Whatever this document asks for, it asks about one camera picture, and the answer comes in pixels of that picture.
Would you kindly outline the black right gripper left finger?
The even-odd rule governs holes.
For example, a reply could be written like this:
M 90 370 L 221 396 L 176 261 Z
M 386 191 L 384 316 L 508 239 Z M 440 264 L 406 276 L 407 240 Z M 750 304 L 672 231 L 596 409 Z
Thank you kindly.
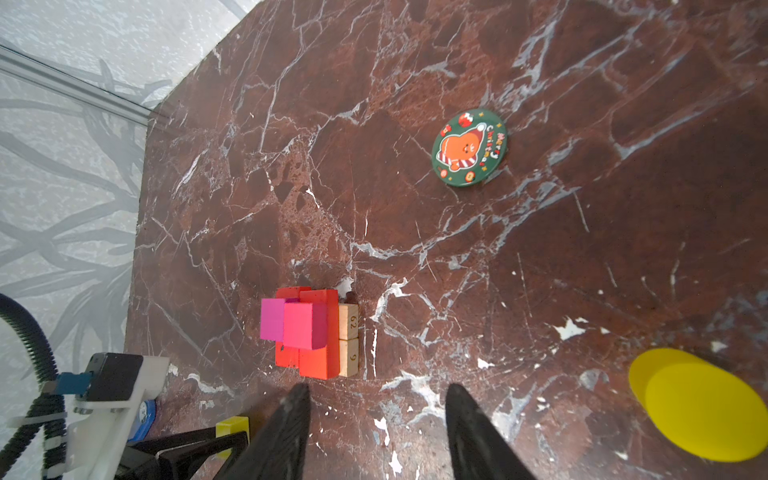
M 310 424 L 310 386 L 298 383 L 217 479 L 302 479 Z

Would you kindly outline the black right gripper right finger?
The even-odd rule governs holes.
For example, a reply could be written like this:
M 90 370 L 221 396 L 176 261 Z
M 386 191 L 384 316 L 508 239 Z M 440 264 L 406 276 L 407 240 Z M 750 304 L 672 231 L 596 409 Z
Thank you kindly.
M 449 385 L 445 409 L 455 479 L 534 478 L 461 384 Z

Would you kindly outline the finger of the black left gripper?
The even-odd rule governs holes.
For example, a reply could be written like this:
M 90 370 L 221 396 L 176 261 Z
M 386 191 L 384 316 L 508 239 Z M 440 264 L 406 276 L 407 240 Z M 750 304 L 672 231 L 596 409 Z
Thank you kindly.
M 214 476 L 223 479 L 248 445 L 246 432 L 217 437 L 215 428 L 132 442 L 128 444 L 128 478 L 191 479 L 209 457 L 229 451 L 229 458 Z

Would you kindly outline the red block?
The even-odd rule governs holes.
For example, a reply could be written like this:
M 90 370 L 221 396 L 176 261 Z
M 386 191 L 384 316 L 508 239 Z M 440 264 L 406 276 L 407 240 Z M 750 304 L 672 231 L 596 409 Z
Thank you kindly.
M 276 297 L 284 299 L 287 304 L 298 303 L 300 301 L 300 294 L 309 290 L 310 288 L 306 286 L 280 288 L 277 290 Z M 298 369 L 300 349 L 294 342 L 296 337 L 294 333 L 295 325 L 288 314 L 284 316 L 283 327 L 282 340 L 276 343 L 275 363 L 279 367 Z
M 327 344 L 317 350 L 301 350 L 299 373 L 302 377 L 329 380 L 340 372 L 339 297 L 335 289 L 309 290 L 300 293 L 301 303 L 321 303 L 326 311 Z

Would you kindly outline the pink small block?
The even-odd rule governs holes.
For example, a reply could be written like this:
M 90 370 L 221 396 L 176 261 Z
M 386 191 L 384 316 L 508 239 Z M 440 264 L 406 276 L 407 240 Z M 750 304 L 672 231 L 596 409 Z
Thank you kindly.
M 294 342 L 299 349 L 318 350 L 327 346 L 328 322 L 324 303 L 286 303 L 285 314 L 294 321 Z

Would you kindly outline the yellow cylinder block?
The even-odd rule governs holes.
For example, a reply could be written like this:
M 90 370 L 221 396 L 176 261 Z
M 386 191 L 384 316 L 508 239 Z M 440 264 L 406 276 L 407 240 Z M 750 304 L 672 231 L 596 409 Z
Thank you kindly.
M 767 448 L 767 405 L 735 375 L 693 354 L 659 348 L 638 356 L 628 377 L 655 427 L 682 450 L 734 463 Z

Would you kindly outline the yellow cube block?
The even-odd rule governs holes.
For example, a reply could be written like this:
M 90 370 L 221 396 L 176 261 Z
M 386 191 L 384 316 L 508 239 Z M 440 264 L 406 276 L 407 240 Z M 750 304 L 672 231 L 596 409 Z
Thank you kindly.
M 232 435 L 236 436 L 236 439 L 231 440 L 232 448 L 217 453 L 218 458 L 227 460 L 232 455 L 238 457 L 247 448 L 250 443 L 250 424 L 246 416 L 233 416 L 216 423 L 217 439 Z

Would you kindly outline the magenta cube block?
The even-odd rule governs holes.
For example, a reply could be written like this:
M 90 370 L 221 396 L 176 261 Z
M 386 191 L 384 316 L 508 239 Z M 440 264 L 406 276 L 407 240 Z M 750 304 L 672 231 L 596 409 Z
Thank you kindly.
M 260 338 L 275 342 L 283 341 L 286 300 L 265 298 L 260 307 Z

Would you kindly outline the natural long wood block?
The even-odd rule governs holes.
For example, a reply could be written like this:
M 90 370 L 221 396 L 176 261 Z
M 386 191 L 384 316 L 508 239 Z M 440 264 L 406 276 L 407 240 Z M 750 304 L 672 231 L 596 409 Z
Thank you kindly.
M 359 334 L 359 306 L 356 304 L 340 304 L 339 338 L 341 340 L 356 339 Z

